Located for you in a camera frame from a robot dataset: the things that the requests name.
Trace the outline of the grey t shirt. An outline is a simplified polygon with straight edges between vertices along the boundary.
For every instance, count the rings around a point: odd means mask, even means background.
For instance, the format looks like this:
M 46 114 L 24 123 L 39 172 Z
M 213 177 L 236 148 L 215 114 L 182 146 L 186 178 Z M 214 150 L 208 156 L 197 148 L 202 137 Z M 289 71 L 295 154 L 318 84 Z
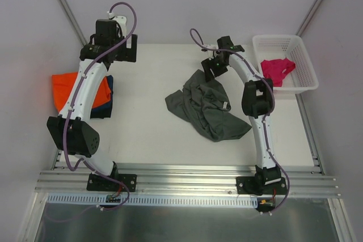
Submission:
M 203 137 L 220 142 L 242 138 L 252 126 L 230 113 L 231 104 L 223 85 L 206 81 L 196 70 L 181 90 L 165 98 L 169 112 L 189 122 Z

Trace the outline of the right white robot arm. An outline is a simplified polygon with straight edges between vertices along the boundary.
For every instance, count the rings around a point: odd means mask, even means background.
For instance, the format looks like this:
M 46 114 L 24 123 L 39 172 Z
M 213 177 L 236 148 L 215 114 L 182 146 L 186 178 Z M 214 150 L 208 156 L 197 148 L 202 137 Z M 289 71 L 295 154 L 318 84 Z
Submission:
M 281 181 L 279 166 L 273 149 L 270 114 L 275 109 L 273 82 L 264 78 L 246 58 L 242 46 L 234 45 L 230 37 L 217 40 L 217 45 L 202 45 L 208 58 L 202 61 L 206 80 L 210 81 L 232 68 L 244 84 L 242 111 L 251 123 L 257 152 L 254 188 L 265 194 Z

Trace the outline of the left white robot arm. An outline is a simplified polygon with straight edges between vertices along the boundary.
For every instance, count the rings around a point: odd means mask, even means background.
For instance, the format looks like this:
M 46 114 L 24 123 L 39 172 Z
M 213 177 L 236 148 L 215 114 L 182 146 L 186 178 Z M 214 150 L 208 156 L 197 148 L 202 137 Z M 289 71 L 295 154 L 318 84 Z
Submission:
M 97 91 L 111 64 L 115 61 L 135 62 L 137 35 L 126 32 L 125 16 L 110 15 L 95 23 L 91 41 L 80 52 L 80 63 L 74 85 L 58 116 L 49 117 L 47 128 L 56 147 L 63 151 L 66 164 L 71 171 L 70 157 L 84 163 L 96 175 L 106 190 L 118 186 L 116 164 L 102 155 L 100 135 L 89 120 Z

